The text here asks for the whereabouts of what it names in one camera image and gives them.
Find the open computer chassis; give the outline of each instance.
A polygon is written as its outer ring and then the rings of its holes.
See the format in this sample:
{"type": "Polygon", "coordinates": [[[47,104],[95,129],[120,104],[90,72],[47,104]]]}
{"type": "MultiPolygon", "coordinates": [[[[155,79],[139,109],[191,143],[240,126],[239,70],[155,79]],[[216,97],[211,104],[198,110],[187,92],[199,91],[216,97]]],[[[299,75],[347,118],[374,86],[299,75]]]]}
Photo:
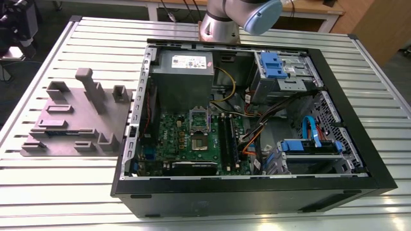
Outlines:
{"type": "Polygon", "coordinates": [[[349,102],[321,50],[266,45],[240,45],[150,39],[135,95],[132,121],[119,157],[111,195],[120,198],[138,217],[211,216],[321,212],[366,195],[397,188],[354,108],[349,102]],[[139,143],[146,85],[158,48],[171,51],[294,52],[305,53],[323,83],[323,98],[334,105],[345,137],[357,150],[355,174],[247,176],[136,176],[130,161],[139,143]]]}

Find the ram slot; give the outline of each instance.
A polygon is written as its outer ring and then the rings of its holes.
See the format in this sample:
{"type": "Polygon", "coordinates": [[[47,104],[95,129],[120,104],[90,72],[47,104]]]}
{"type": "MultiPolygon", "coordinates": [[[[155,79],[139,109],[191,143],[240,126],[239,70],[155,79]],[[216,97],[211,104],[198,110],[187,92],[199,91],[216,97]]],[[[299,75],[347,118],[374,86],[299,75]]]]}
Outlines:
{"type": "Polygon", "coordinates": [[[239,152],[238,152],[238,139],[236,139],[236,132],[234,128],[234,122],[232,118],[226,118],[226,126],[228,127],[228,145],[230,145],[230,159],[231,159],[231,166],[236,167],[238,163],[240,162],[239,160],[239,152]]]}
{"type": "Polygon", "coordinates": [[[223,170],[231,169],[230,153],[228,153],[228,142],[226,132],[226,118],[219,118],[219,142],[220,142],[220,157],[223,170]]]}

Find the black computer case frame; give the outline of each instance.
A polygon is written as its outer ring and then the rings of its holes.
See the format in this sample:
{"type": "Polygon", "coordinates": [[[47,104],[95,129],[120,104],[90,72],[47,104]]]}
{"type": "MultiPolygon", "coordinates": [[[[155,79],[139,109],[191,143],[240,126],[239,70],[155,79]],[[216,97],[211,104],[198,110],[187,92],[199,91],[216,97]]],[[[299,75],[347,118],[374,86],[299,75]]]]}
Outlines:
{"type": "Polygon", "coordinates": [[[362,196],[379,195],[397,188],[321,50],[159,39],[150,39],[148,43],[172,45],[180,49],[215,44],[232,50],[306,51],[342,117],[343,126],[350,131],[370,177],[267,179],[257,176],[246,180],[120,180],[120,156],[111,196],[120,198],[138,217],[321,212],[362,196]]]}

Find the green circuit board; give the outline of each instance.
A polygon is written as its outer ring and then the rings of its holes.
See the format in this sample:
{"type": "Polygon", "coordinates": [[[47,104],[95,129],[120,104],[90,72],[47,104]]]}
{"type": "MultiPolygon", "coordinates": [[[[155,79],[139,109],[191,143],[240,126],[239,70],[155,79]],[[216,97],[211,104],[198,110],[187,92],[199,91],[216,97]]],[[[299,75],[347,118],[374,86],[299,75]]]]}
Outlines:
{"type": "MultiPolygon", "coordinates": [[[[227,170],[222,165],[220,140],[219,140],[219,116],[210,117],[210,132],[190,132],[190,115],[188,114],[167,114],[160,115],[159,140],[155,152],[155,161],[158,163],[147,163],[158,165],[159,162],[167,161],[204,161],[218,163],[218,175],[250,175],[250,163],[240,161],[239,167],[227,170]]],[[[234,133],[236,139],[244,134],[242,117],[232,117],[234,133]]],[[[204,125],[200,119],[196,124],[204,125]]],[[[152,175],[162,175],[162,171],[152,171],[152,175]]]]}

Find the sticker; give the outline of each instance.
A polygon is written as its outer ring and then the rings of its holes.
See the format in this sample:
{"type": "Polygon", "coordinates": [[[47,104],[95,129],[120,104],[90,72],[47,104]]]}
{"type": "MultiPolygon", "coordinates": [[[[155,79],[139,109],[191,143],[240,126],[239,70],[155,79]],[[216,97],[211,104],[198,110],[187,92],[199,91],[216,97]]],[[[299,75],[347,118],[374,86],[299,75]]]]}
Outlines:
{"type": "Polygon", "coordinates": [[[295,72],[295,69],[293,67],[285,67],[285,71],[295,72]]]}
{"type": "Polygon", "coordinates": [[[255,159],[254,164],[255,164],[258,169],[262,167],[262,164],[259,163],[258,159],[255,159]]]}
{"type": "Polygon", "coordinates": [[[171,62],[172,68],[207,69],[206,56],[175,55],[171,62]]]}
{"type": "Polygon", "coordinates": [[[246,103],[251,102],[251,95],[246,95],[246,103]]]}

